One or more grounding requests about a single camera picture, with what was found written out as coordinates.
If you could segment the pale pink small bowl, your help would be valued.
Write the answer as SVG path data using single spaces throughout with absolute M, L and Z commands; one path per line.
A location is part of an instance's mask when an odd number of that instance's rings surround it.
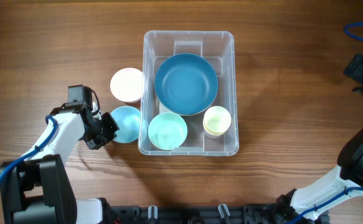
M 123 68 L 111 78 L 112 95 L 125 103 L 135 103 L 141 99 L 143 92 L 143 73 L 136 68 Z

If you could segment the clear plastic storage container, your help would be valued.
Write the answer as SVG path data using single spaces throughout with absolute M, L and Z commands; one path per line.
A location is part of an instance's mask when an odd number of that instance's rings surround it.
M 205 112 L 181 116 L 187 124 L 187 138 L 173 150 L 154 146 L 148 137 L 151 120 L 159 115 L 154 78 L 159 66 L 177 54 L 194 54 L 206 59 L 214 68 L 219 89 L 212 106 L 230 112 L 232 122 L 223 136 L 211 139 L 204 133 Z M 232 156 L 239 149 L 235 52 L 233 35 L 227 31 L 151 30 L 144 35 L 143 92 L 140 106 L 138 149 L 149 156 Z

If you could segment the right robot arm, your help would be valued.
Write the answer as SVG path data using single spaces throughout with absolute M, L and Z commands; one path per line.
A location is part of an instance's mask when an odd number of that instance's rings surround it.
M 355 55 L 343 74 L 359 86 L 363 94 L 363 56 Z M 307 187 L 281 195 L 271 211 L 275 223 L 314 222 L 330 208 L 363 196 L 363 128 L 340 151 L 337 164 L 330 172 Z

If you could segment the yellow plastic cup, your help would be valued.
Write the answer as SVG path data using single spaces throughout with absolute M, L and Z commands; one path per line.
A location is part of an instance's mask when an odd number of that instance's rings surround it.
M 220 132 L 215 132 L 215 131 L 212 131 L 210 130 L 206 125 L 205 123 L 203 124 L 203 127 L 204 127 L 204 131 L 205 133 L 211 135 L 211 136 L 220 136 L 220 135 L 223 135 L 224 133 L 227 132 L 227 129 L 225 131 L 220 131 Z

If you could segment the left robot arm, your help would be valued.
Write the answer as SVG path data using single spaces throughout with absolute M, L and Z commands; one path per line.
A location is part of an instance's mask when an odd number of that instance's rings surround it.
M 84 85 L 68 87 L 68 101 L 46 117 L 37 142 L 15 161 L 0 167 L 5 223 L 118 223 L 105 198 L 77 200 L 65 163 L 79 141 L 97 150 L 119 129 L 100 112 L 96 93 Z

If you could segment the cream plastic cup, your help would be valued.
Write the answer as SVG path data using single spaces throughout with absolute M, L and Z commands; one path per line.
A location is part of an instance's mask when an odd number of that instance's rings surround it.
M 228 130 L 231 122 L 230 112 L 221 106 L 212 106 L 204 114 L 203 124 L 215 132 Z

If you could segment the dark blue bowl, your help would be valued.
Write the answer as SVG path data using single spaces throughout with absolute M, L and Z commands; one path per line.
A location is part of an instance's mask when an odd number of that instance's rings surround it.
M 166 59 L 154 78 L 158 100 L 169 111 L 183 116 L 201 113 L 215 100 L 219 81 L 213 66 L 194 54 Z

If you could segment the mint green small bowl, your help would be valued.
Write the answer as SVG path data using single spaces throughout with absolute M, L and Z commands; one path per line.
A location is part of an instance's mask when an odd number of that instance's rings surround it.
M 173 150 L 181 146 L 187 134 L 187 124 L 184 119 L 171 112 L 155 116 L 148 126 L 149 140 L 162 150 Z

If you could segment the light blue small bowl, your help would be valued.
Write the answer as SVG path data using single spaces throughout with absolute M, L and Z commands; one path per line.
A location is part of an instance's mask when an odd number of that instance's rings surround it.
M 116 121 L 119 130 L 115 132 L 115 142 L 126 144 L 138 139 L 140 126 L 140 112 L 132 106 L 121 106 L 113 110 L 112 118 Z

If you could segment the pink plastic cup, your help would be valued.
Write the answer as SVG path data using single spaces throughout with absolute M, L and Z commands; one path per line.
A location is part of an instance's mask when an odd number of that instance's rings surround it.
M 216 139 L 216 138 L 219 138 L 221 136 L 223 136 L 224 134 L 223 133 L 220 133 L 220 134 L 212 134 L 206 130 L 204 130 L 204 133 L 205 135 L 208 137 L 208 138 L 211 138 L 211 139 Z

